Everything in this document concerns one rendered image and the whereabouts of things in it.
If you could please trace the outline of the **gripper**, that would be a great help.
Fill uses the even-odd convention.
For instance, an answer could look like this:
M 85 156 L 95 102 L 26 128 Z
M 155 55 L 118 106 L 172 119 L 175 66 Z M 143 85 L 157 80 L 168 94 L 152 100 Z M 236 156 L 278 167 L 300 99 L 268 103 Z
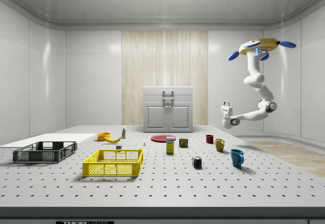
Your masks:
M 221 105 L 221 112 L 223 114 L 223 118 L 232 116 L 233 108 L 230 106 L 229 102 L 223 102 Z

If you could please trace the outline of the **blue mug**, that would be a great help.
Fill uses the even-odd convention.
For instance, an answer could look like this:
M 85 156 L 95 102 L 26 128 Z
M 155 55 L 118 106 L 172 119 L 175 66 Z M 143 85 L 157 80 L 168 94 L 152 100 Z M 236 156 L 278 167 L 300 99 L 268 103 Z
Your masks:
M 244 163 L 244 152 L 239 149 L 232 149 L 231 158 L 232 158 L 233 166 L 236 168 L 240 168 Z

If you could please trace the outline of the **white cabinet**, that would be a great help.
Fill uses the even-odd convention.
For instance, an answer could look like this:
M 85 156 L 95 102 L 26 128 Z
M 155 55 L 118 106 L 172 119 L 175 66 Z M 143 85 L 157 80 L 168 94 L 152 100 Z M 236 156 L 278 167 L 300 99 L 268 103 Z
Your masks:
M 192 86 L 144 86 L 144 132 L 192 132 Z

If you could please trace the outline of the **yellow box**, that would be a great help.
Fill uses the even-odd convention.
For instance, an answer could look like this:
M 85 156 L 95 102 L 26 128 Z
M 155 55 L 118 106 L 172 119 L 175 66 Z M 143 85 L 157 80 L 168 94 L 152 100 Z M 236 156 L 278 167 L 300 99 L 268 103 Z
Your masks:
M 175 137 L 173 137 L 173 136 L 166 137 L 166 153 L 167 154 L 174 153 L 174 142 L 175 142 Z

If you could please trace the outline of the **red plate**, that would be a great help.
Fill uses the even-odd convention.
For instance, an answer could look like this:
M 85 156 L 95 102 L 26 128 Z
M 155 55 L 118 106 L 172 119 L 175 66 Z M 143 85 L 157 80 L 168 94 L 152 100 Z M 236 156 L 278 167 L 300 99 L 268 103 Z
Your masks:
M 151 137 L 151 141 L 158 142 L 158 143 L 166 143 L 167 137 L 173 138 L 173 140 L 176 140 L 176 137 L 173 135 L 154 135 Z

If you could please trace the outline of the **drone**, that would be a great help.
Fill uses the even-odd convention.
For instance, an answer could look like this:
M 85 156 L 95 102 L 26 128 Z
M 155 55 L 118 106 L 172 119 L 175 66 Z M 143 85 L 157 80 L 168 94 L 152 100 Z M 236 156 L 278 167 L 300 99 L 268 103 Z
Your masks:
M 249 49 L 255 49 L 256 54 L 259 55 L 260 54 L 259 50 L 261 48 L 266 48 L 268 51 L 272 51 L 272 50 L 276 49 L 278 45 L 288 47 L 288 48 L 296 47 L 296 44 L 294 44 L 292 42 L 278 41 L 274 38 L 262 38 L 262 39 L 252 40 L 252 41 L 242 44 L 239 48 L 239 51 L 232 53 L 228 57 L 228 60 L 235 59 L 239 54 L 246 55 L 247 50 L 249 50 Z

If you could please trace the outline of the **yellow basket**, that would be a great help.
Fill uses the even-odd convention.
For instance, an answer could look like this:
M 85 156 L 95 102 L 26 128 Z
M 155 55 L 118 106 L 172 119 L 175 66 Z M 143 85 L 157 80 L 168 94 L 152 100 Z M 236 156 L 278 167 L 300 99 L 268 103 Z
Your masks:
M 143 149 L 99 149 L 82 163 L 83 176 L 138 176 Z

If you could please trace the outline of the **white board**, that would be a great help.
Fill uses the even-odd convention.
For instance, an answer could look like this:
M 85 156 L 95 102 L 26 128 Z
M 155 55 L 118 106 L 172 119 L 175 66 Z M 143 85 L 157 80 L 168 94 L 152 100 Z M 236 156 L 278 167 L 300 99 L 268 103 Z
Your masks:
M 68 141 L 76 141 L 76 142 L 82 142 L 86 139 L 91 138 L 92 136 L 95 136 L 95 134 L 42 134 L 39 136 L 27 138 L 24 140 L 19 140 L 16 142 L 8 143 L 5 145 L 1 145 L 0 148 L 21 148 L 39 141 L 62 141 L 62 142 L 68 142 Z

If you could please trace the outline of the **dark grey basket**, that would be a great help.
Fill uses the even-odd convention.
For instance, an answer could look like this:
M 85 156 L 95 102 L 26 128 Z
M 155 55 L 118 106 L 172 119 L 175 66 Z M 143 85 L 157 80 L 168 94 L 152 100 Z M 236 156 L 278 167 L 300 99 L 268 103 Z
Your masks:
M 76 141 L 39 141 L 14 150 L 13 161 L 20 163 L 56 163 L 76 150 Z

